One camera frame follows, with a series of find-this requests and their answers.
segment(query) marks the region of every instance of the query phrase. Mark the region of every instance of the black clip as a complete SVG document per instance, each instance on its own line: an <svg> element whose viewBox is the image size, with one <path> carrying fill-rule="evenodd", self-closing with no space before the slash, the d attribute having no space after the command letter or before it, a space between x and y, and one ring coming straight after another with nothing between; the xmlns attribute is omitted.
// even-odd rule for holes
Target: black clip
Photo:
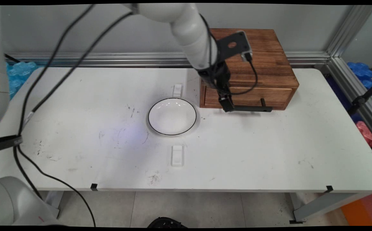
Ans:
<svg viewBox="0 0 372 231"><path fill-rule="evenodd" d="M0 151L13 146L18 146L22 143L22 136L4 136L0 137Z"/></svg>
<svg viewBox="0 0 372 231"><path fill-rule="evenodd" d="M245 58L245 54L252 54L252 48L250 47L249 40L247 39L246 33L242 30L219 39L216 42L220 51L218 57L219 62L224 61L236 54L240 54L243 61L246 62L247 60Z"/></svg>
<svg viewBox="0 0 372 231"><path fill-rule="evenodd" d="M264 98L260 99L262 104L261 107L259 106L235 106L234 111L261 111L261 112L271 112L273 107L267 107Z"/></svg>

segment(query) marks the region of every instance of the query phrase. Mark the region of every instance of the white plate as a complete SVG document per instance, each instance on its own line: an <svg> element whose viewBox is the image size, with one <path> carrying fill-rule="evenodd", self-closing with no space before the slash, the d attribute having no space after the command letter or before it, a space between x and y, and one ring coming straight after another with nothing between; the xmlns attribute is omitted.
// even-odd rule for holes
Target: white plate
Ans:
<svg viewBox="0 0 372 231"><path fill-rule="evenodd" d="M160 134L176 136L187 132L196 122L196 110L181 98L157 102L149 111L149 124Z"/></svg>

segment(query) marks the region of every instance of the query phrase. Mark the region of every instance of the white plastic holder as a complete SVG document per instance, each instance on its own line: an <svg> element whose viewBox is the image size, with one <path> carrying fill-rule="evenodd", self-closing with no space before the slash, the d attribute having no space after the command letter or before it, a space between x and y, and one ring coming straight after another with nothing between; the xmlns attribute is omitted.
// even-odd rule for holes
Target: white plastic holder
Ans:
<svg viewBox="0 0 372 231"><path fill-rule="evenodd" d="M184 165L184 146L172 146L172 167L182 167Z"/></svg>
<svg viewBox="0 0 372 231"><path fill-rule="evenodd" d="M173 98L182 97L182 84L175 84L173 87Z"/></svg>

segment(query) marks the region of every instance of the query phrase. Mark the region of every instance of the tiled floor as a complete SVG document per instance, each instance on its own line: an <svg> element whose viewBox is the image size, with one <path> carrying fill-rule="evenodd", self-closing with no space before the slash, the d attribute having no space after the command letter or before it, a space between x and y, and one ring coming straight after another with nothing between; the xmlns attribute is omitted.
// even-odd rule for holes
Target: tiled floor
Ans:
<svg viewBox="0 0 372 231"><path fill-rule="evenodd" d="M158 217L175 219L188 228L348 225L340 209L302 225L290 225L293 205L288 193L82 192L82 195L98 227L147 227ZM59 208L59 220L64 225L92 226L90 214L75 192L65 192Z"/></svg>

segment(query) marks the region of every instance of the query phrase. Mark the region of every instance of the wooden box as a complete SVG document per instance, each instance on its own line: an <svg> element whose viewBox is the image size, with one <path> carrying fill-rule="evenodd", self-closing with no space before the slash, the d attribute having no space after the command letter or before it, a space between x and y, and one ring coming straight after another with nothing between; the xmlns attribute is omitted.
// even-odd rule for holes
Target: wooden box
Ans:
<svg viewBox="0 0 372 231"><path fill-rule="evenodd" d="M250 92L233 95L234 105L261 106L264 98L266 105L273 110L284 110L299 87L296 76L284 54L283 48L274 30L257 29L211 29L216 39L224 38L238 30L246 32L253 51L253 65L258 73L258 84ZM255 82L255 74L248 62L243 62L240 55L226 60L230 69L230 91L242 92ZM217 91L206 87L201 81L201 108L222 108L218 101Z"/></svg>

